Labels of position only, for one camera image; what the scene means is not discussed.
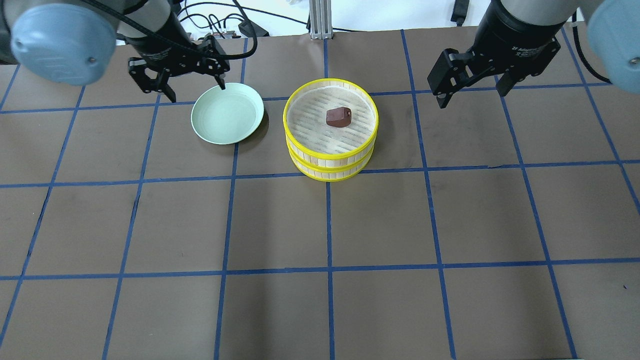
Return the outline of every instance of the round plate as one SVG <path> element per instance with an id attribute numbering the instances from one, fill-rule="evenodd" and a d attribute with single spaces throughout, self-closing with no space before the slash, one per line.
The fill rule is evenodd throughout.
<path id="1" fill-rule="evenodd" d="M 251 87 L 228 83 L 208 89 L 191 110 L 193 131 L 206 142 L 227 145 L 251 135 L 260 125 L 264 104 Z"/>

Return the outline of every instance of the black power adapter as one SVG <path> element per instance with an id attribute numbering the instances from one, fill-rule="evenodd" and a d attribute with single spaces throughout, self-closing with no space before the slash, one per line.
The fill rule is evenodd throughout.
<path id="1" fill-rule="evenodd" d="M 256 24 L 255 22 L 253 22 L 251 20 L 245 20 L 245 21 L 242 21 L 240 23 L 240 25 L 238 25 L 238 29 L 246 37 L 250 38 L 250 37 L 253 36 L 253 34 L 251 33 L 251 27 L 249 26 L 249 23 L 253 24 L 253 28 L 255 30 L 255 36 L 256 37 L 268 37 L 269 36 L 269 32 L 266 31 L 265 29 L 263 29 L 262 27 L 260 27 L 258 24 Z"/>

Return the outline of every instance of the brown object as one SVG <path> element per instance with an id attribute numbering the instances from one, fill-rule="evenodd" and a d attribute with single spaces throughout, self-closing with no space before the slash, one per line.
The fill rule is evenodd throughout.
<path id="1" fill-rule="evenodd" d="M 334 127 L 345 127 L 351 123 L 351 109 L 341 108 L 326 111 L 326 123 Z"/>

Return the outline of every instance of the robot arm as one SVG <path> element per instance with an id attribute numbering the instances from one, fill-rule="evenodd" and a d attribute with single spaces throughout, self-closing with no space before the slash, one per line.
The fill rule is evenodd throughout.
<path id="1" fill-rule="evenodd" d="M 228 60 L 253 54 L 255 39 L 251 51 L 238 55 L 225 54 L 212 35 L 194 44 L 172 12 L 174 2 L 0 0 L 0 61 L 19 62 L 52 81 L 87 85 L 104 74 L 117 32 L 140 54 L 128 65 L 143 92 L 161 92 L 175 102 L 168 80 L 189 72 L 213 76 L 224 89 Z M 147 69 L 157 76 L 150 78 Z"/>
<path id="2" fill-rule="evenodd" d="M 445 49 L 428 76 L 440 108 L 454 93 L 486 76 L 505 96 L 527 76 L 538 76 L 560 50 L 556 33 L 580 7 L 591 48 L 611 82 L 640 94 L 640 2 L 637 0 L 492 0 L 465 53 Z"/>

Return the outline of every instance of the brown block in basket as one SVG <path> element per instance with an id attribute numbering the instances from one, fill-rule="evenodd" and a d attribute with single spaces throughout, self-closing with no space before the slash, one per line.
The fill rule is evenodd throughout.
<path id="1" fill-rule="evenodd" d="M 343 106 L 341 108 L 327 110 L 326 123 L 327 125 L 335 127 L 349 126 L 351 123 L 351 109 Z"/>

